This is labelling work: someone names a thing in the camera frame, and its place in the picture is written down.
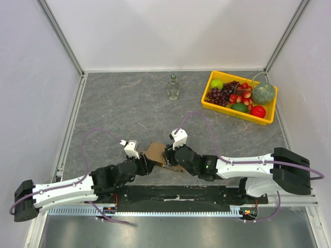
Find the green apple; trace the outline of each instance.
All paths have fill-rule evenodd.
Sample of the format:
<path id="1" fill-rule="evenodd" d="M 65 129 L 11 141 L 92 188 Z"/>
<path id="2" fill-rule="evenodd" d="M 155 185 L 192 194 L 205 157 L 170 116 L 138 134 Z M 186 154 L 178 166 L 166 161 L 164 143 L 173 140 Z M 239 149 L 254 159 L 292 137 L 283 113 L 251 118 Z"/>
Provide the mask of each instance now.
<path id="1" fill-rule="evenodd" d="M 213 79 L 212 82 L 210 83 L 211 88 L 218 88 L 222 89 L 223 88 L 223 82 L 220 79 Z"/>

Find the green avocado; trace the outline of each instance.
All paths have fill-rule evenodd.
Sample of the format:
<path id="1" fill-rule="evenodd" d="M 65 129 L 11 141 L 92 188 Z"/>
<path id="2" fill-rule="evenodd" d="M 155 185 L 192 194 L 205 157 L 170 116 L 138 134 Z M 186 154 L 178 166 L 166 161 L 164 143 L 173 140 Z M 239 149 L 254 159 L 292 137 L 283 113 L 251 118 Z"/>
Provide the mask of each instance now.
<path id="1" fill-rule="evenodd" d="M 233 104 L 231 106 L 231 109 L 237 110 L 237 111 L 240 111 L 240 112 L 243 112 L 243 113 L 247 113 L 247 111 L 248 111 L 247 106 L 244 105 L 241 102 L 238 102 L 238 103 Z"/>

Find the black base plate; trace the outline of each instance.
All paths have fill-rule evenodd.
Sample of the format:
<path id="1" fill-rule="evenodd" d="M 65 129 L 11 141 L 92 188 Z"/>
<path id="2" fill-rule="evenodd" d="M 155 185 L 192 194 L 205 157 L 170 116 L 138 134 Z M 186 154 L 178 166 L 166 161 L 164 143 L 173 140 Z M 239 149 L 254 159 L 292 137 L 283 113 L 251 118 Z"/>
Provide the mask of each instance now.
<path id="1" fill-rule="evenodd" d="M 214 212 L 229 211 L 229 205 L 255 204 L 255 198 L 239 197 L 238 188 L 226 186 L 126 185 L 114 193 L 118 212 Z M 257 199 L 259 204 L 268 203 L 267 196 Z M 97 203 L 114 203 L 114 198 L 103 197 Z"/>

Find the grapes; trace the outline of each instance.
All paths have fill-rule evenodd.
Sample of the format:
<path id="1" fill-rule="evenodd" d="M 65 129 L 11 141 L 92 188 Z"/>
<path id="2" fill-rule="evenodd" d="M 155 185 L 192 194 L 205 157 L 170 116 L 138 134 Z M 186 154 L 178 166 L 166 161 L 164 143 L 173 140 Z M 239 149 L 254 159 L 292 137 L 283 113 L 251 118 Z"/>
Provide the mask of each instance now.
<path id="1" fill-rule="evenodd" d="M 224 84 L 223 89 L 214 87 L 206 94 L 207 99 L 205 102 L 225 107 L 229 103 L 231 94 L 240 95 L 240 89 L 238 89 L 240 86 L 238 81 L 233 80 Z"/>

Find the metal floor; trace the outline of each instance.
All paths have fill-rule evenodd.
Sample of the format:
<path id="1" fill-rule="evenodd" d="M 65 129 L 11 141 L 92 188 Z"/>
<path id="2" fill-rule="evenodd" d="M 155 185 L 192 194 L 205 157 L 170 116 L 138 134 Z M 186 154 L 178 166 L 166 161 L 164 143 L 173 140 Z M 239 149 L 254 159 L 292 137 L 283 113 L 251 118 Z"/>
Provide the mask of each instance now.
<path id="1" fill-rule="evenodd" d="M 252 78 L 256 71 L 230 74 Z M 202 111 L 214 131 L 222 155 L 258 156 L 285 147 L 277 117 L 271 125 L 260 126 L 203 109 L 201 95 L 210 72 L 176 72 L 181 83 L 178 100 L 167 98 L 166 82 L 171 72 L 90 73 L 73 131 L 64 168 L 64 180 L 85 173 L 80 142 L 85 132 L 102 127 L 126 140 L 138 140 L 141 150 L 153 141 L 168 144 L 169 133 L 191 111 Z M 202 118 L 192 117 L 184 126 L 188 145 L 200 154 L 214 154 Z M 123 148 L 103 133 L 85 141 L 91 170 L 125 159 Z M 237 185 L 238 180 L 205 182 L 188 173 L 155 167 L 149 176 L 138 177 L 138 185 Z M 259 217 L 274 208 L 260 207 Z M 93 217 L 48 216 L 40 248 L 103 247 L 316 247 L 305 208 L 300 212 L 282 208 L 271 221 L 244 224 L 238 218 L 121 217 L 132 225 L 102 223 Z"/>
<path id="2" fill-rule="evenodd" d="M 282 209 L 269 222 L 237 218 L 122 217 L 132 225 L 94 217 L 49 216 L 39 248 L 317 248 L 305 208 Z M 261 216 L 274 209 L 260 208 Z"/>

